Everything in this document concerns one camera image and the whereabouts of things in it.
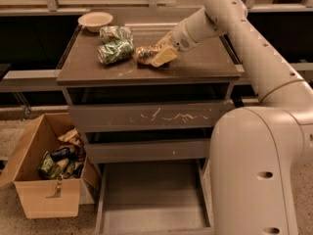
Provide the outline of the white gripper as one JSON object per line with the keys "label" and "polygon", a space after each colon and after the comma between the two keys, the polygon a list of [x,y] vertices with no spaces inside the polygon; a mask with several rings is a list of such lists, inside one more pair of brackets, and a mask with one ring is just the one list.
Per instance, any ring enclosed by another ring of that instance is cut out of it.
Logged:
{"label": "white gripper", "polygon": [[187,52],[195,48],[199,44],[198,28],[195,23],[190,19],[184,19],[156,43],[157,45],[164,46],[162,46],[158,53],[152,58],[151,65],[153,67],[158,68],[177,58],[177,50],[169,46],[172,43],[181,52]]}

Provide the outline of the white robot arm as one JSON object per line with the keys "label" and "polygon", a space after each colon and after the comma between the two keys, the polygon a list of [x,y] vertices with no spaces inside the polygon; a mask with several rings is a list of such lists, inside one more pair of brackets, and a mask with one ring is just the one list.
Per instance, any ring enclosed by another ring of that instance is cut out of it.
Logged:
{"label": "white robot arm", "polygon": [[313,90],[247,19],[242,0],[204,0],[160,40],[188,51],[228,35],[259,101],[214,126],[209,168],[215,235],[298,235],[291,168],[313,158]]}

